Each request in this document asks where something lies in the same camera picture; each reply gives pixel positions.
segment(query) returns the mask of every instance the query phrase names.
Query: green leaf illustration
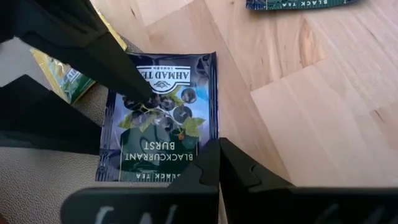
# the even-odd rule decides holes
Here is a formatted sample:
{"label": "green leaf illustration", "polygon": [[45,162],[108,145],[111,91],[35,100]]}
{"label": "green leaf illustration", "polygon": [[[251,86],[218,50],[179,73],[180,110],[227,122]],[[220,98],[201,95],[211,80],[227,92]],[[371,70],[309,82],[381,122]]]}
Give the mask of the green leaf illustration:
{"label": "green leaf illustration", "polygon": [[182,128],[185,129],[185,133],[192,137],[200,137],[198,125],[193,118],[187,118],[182,124]]}
{"label": "green leaf illustration", "polygon": [[133,128],[134,125],[131,123],[131,115],[132,115],[132,113],[128,114],[128,115],[118,124],[118,127],[119,127],[119,128],[125,128],[125,129]]}
{"label": "green leaf illustration", "polygon": [[181,106],[184,104],[184,101],[182,101],[179,97],[177,97],[176,95],[170,95],[169,96],[171,99],[174,100],[175,106]]}
{"label": "green leaf illustration", "polygon": [[195,122],[195,124],[197,124],[197,126],[200,126],[201,124],[203,124],[206,120],[203,118],[192,118]]}
{"label": "green leaf illustration", "polygon": [[175,89],[173,91],[171,91],[170,93],[166,94],[165,96],[175,96],[177,94],[178,91],[180,91],[181,86],[177,86],[175,87]]}
{"label": "green leaf illustration", "polygon": [[145,123],[142,124],[142,125],[139,127],[139,130],[143,133],[143,132],[149,127],[149,125],[152,124],[152,122],[153,122],[153,120],[155,120],[155,118],[156,118],[156,115],[151,114],[151,115],[147,118],[147,120],[145,121]]}

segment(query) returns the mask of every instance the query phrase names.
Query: light wood surface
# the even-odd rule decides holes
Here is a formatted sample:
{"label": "light wood surface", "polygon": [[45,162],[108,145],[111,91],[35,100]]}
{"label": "light wood surface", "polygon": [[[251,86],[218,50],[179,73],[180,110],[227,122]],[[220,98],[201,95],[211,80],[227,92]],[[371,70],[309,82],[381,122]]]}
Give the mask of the light wood surface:
{"label": "light wood surface", "polygon": [[398,186],[398,4],[93,0],[145,52],[218,53],[220,134],[295,185]]}

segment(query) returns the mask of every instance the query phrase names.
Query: wooden table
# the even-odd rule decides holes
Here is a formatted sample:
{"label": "wooden table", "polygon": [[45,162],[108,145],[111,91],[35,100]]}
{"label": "wooden table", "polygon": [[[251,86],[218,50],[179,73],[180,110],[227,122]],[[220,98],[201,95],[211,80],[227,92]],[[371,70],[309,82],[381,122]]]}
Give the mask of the wooden table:
{"label": "wooden table", "polygon": [[93,0],[145,52],[218,53],[220,134],[296,185],[398,186],[398,3]]}

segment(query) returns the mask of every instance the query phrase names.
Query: tea packet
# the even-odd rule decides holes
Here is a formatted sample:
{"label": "tea packet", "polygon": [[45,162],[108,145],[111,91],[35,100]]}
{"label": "tea packet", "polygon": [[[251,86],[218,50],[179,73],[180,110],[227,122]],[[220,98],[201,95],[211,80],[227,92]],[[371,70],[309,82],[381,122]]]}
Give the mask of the tea packet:
{"label": "tea packet", "polygon": [[[119,45],[125,50],[127,48],[126,43],[124,43],[119,34],[111,27],[103,15],[98,12],[98,10],[96,10],[96,12]],[[69,104],[76,102],[76,100],[83,96],[85,92],[95,84],[94,80],[40,50],[31,48],[30,52],[42,69],[44,76],[49,81],[52,90]]]}
{"label": "tea packet", "polygon": [[253,10],[317,9],[355,1],[357,0],[246,0],[246,8]]}
{"label": "tea packet", "polygon": [[171,182],[218,138],[216,53],[128,56],[154,94],[109,91],[96,180]]}

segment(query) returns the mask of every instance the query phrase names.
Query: ahmad tea logo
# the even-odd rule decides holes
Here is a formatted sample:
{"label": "ahmad tea logo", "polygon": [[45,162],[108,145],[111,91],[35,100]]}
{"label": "ahmad tea logo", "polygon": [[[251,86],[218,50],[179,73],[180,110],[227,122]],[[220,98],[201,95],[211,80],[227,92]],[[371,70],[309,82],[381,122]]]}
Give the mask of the ahmad tea logo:
{"label": "ahmad tea logo", "polygon": [[154,93],[166,94],[173,91],[177,85],[191,83],[191,68],[189,66],[137,66],[141,75],[149,82]]}

